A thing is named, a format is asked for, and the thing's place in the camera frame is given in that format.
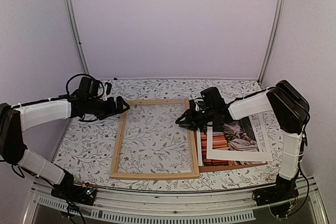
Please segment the light wooden picture frame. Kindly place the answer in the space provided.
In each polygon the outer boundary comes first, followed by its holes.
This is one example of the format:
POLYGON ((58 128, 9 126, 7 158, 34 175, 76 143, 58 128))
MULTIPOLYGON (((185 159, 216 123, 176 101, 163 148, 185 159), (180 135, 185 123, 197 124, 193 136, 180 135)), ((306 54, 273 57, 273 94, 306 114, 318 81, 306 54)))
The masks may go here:
MULTIPOLYGON (((127 101, 129 105, 163 105, 163 104, 182 104, 185 109, 189 108, 188 99, 159 99, 159 100, 129 100, 127 101)), ((190 145, 191 153, 191 172, 187 173, 165 173, 165 174, 155 174, 155 173, 120 173, 118 172, 118 165, 120 159, 120 149, 122 146, 122 140, 124 135, 124 128, 126 125, 127 114, 123 113, 121 116, 121 121, 119 124, 117 139, 114 145, 113 158, 110 168, 110 178, 119 180, 184 180, 184 179, 197 179, 200 176, 198 159, 197 159, 197 148, 194 133, 188 131, 188 140, 190 145)))

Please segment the cat photo white border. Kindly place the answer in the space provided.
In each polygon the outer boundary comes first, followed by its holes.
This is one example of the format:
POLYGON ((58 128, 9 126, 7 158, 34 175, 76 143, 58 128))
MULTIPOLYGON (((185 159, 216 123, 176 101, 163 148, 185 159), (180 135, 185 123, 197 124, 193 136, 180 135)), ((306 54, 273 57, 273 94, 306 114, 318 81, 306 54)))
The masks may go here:
POLYGON ((218 161, 270 162, 272 154, 258 115, 233 123, 209 123, 206 158, 218 161))

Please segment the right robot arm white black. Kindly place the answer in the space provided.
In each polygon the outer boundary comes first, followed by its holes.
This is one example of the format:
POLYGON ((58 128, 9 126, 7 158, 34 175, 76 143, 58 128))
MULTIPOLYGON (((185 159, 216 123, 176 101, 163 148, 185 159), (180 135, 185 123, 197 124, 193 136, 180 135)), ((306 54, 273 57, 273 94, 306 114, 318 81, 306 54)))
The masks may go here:
POLYGON ((203 90, 201 97, 205 106, 196 109, 195 101, 189 100, 189 108, 175 121, 176 124, 195 131, 205 129, 209 122, 233 123, 263 112, 275 114, 283 136, 280 170, 274 186, 256 189, 253 196, 258 200, 282 201, 288 195, 295 195, 295 182, 301 174, 300 162, 307 146, 308 101, 287 80, 230 103, 225 103, 216 87, 203 90))

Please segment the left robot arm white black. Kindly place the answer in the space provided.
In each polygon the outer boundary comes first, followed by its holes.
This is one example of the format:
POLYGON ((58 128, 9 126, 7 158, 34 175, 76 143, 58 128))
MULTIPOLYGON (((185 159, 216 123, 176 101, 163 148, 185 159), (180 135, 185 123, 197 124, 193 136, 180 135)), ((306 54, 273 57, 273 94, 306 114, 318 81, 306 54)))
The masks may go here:
POLYGON ((63 168, 30 150, 23 133, 53 121, 78 118, 91 123, 126 112, 130 106, 121 97, 110 96, 112 85, 80 73, 66 82, 66 93, 23 104, 1 104, 1 157, 12 167, 49 182, 67 200, 78 195, 74 177, 63 168))

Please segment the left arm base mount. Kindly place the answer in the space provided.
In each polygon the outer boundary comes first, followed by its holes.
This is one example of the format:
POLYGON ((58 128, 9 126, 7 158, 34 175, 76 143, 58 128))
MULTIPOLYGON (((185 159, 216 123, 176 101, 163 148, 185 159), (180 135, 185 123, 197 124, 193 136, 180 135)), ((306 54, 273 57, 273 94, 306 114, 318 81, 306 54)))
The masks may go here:
POLYGON ((74 203, 93 206, 97 187, 90 183, 75 185, 72 180, 62 181, 61 184, 53 186, 51 195, 74 203))

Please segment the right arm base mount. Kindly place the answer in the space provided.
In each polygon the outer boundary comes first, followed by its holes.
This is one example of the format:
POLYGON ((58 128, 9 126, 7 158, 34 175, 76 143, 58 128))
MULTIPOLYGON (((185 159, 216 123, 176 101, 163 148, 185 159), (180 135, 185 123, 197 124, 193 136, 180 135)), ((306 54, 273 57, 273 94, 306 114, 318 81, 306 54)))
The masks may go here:
POLYGON ((278 177, 276 184, 270 187, 256 189, 252 193, 252 199, 257 206, 273 204, 299 196, 294 180, 286 180, 278 177))

